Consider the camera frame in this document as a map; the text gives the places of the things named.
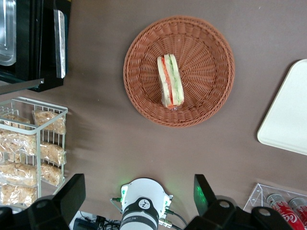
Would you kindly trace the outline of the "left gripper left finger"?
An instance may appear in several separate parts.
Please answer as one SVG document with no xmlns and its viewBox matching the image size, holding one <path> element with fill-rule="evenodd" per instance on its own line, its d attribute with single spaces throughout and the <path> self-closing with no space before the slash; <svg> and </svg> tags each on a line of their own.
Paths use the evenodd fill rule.
<svg viewBox="0 0 307 230">
<path fill-rule="evenodd" d="M 55 194 L 37 199 L 27 209 L 14 214 L 0 208 L 2 230 L 68 230 L 69 224 L 86 198 L 85 176 L 75 174 Z"/>
</svg>

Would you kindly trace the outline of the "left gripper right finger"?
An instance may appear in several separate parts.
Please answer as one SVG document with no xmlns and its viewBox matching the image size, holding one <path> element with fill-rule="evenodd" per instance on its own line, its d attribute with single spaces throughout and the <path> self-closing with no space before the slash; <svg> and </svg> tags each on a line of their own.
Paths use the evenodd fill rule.
<svg viewBox="0 0 307 230">
<path fill-rule="evenodd" d="M 291 230 L 292 227 L 276 210 L 254 207 L 250 213 L 230 201 L 217 198 L 203 174 L 194 175 L 193 198 L 198 215 L 187 230 Z"/>
</svg>

